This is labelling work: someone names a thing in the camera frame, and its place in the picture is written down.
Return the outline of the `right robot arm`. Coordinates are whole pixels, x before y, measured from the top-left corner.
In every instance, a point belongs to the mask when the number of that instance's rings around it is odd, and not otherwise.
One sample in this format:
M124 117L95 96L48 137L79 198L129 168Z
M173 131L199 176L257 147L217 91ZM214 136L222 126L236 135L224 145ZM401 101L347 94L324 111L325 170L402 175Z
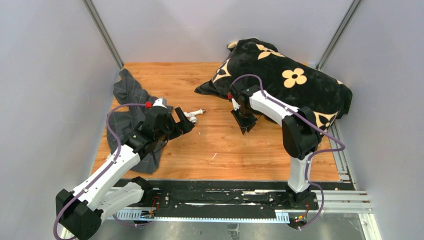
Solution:
M320 133L315 130L312 110L283 103L261 90L258 85L246 88L234 84L227 96L233 105L231 113L242 134L250 132L256 125L256 112L281 127L283 147L290 156L290 174L285 195L271 197L270 201L275 205L288 204L294 209L307 205L311 195L310 157L322 140Z

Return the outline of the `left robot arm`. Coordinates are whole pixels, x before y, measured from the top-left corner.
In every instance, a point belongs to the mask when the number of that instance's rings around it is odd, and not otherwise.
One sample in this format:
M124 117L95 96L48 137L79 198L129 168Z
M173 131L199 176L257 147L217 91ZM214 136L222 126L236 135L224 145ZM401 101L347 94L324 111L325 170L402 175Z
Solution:
M131 179L114 192L110 189L142 159L153 155L160 142L187 134L195 125L180 107L175 109L179 118L176 122L163 104L145 103L143 106L147 109L145 119L124 138L119 138L109 125L106 127L117 140L117 148L105 163L72 190L62 189L56 195L55 239L61 239L58 226L62 225L73 239L88 240L104 221L115 217L123 208L135 203L146 207L152 203L153 187L142 177Z

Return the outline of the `white plastic water faucet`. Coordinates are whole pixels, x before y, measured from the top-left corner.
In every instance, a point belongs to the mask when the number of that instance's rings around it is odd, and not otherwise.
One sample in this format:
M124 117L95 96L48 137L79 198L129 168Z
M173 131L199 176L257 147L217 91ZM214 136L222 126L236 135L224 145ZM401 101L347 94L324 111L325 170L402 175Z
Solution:
M186 118L188 118L188 119L189 119L189 121L190 121L192 124L196 125L196 124L198 123L197 115L202 115L202 114L204 114L205 112L206 112L206 109L201 108L201 109L199 109L199 110L191 111L191 112L186 112L186 111L184 111L183 113L184 113L185 117L186 117Z

